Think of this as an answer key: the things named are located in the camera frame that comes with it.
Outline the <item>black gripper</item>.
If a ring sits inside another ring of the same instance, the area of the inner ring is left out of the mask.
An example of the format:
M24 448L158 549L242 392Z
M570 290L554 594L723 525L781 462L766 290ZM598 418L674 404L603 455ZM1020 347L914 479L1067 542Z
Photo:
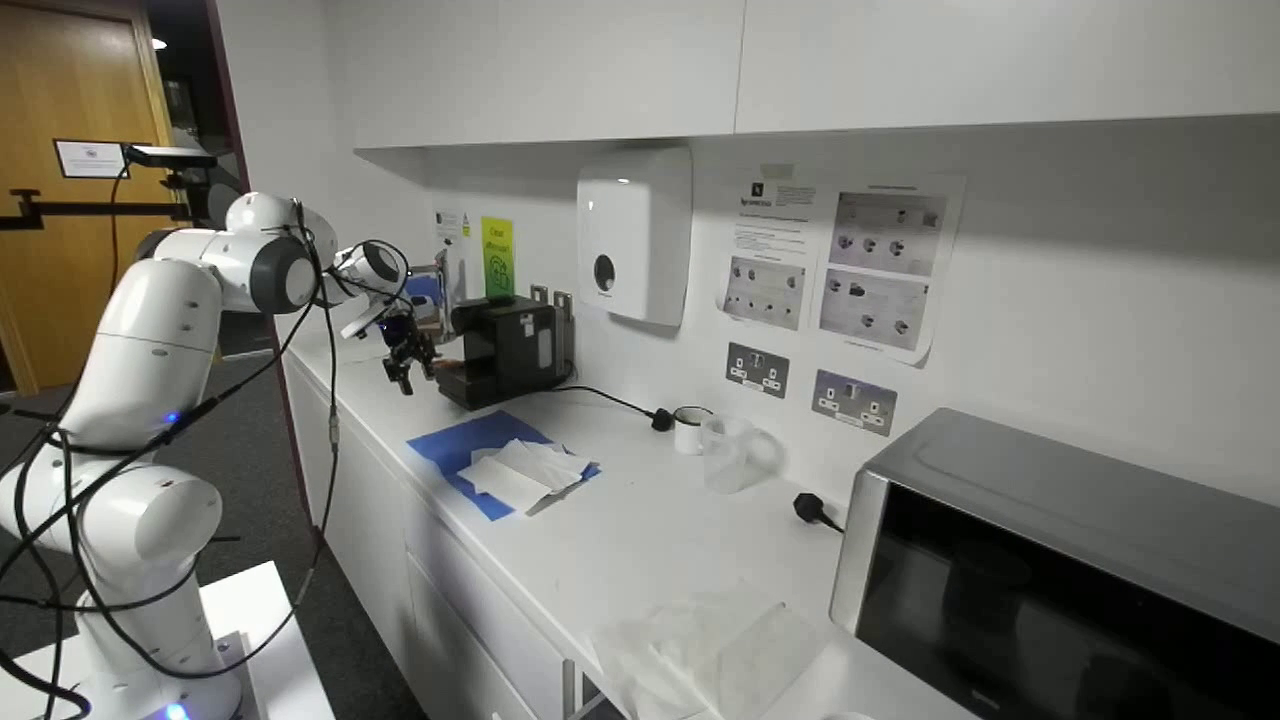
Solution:
M434 360L434 340L427 331L419 331L409 311L388 311L378 322L378 336L388 346L388 360L384 360L388 384L399 382L399 392L411 396L409 364L411 360L431 364Z

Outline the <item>white robot base table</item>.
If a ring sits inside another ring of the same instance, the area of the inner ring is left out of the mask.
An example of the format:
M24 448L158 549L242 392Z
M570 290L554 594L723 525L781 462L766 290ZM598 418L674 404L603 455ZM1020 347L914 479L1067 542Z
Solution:
M90 577L110 618L20 656L49 700L0 676L0 720L337 720L272 559L200 586L179 572Z

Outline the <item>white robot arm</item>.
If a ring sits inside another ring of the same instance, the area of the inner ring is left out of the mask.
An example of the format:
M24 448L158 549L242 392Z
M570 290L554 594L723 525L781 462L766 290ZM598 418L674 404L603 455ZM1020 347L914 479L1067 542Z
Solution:
M239 195L215 229L155 235L94 326L88 364L53 429L0 479L15 557L66 557L82 589L42 602L63 631L2 661L2 705L35 720L226 720L239 661L206 629L196 557L210 546L221 489L158 462L215 409L206 378L221 326L357 296L384 317L409 258L388 239L324 253L278 195Z

